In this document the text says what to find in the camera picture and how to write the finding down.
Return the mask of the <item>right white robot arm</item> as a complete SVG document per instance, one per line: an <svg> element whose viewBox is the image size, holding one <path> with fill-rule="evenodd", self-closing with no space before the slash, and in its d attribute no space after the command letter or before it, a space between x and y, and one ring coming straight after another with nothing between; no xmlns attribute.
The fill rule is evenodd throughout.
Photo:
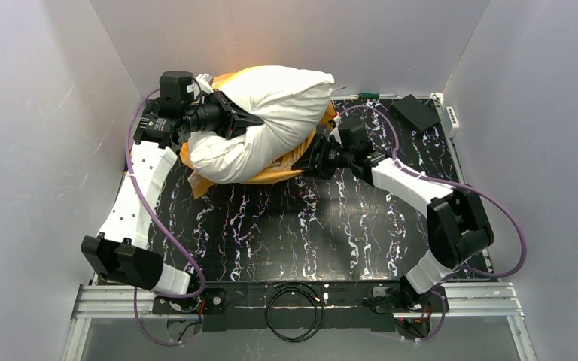
<svg viewBox="0 0 578 361"><path fill-rule="evenodd" d="M293 164L307 177L331 179L347 168L365 183L402 199L427 221L428 251L399 280L401 295L429 293L494 241L480 196L471 190L425 180L396 157L374 148L360 121L344 123L332 135L317 134Z"/></svg>

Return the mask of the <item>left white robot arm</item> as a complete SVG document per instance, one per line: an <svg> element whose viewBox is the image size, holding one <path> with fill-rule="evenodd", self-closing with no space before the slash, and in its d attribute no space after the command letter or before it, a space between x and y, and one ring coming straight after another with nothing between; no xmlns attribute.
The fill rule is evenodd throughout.
<svg viewBox="0 0 578 361"><path fill-rule="evenodd" d="M176 299L191 298L189 273L168 265L148 250L148 233L156 225L187 257L198 264L155 213L168 173L177 161L171 140L214 131L225 139L244 134L262 119L236 103L235 96L211 89L204 77L188 71L166 71L159 88L148 93L135 109L126 136L126 174L110 214L95 236L84 237L81 252L102 280L151 291Z"/></svg>

